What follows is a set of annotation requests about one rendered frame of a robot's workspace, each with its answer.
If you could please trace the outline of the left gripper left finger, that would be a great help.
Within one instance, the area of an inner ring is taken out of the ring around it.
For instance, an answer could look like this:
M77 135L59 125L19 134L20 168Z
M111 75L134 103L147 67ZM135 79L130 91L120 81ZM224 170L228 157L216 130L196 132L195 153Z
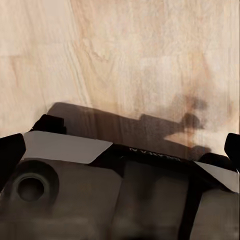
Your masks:
M0 138L0 194L26 153L21 133Z

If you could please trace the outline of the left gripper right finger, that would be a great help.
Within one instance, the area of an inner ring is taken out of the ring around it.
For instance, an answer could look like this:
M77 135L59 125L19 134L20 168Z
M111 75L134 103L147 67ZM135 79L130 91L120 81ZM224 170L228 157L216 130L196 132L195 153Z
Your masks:
M240 173L240 135L229 133L227 135L224 151Z

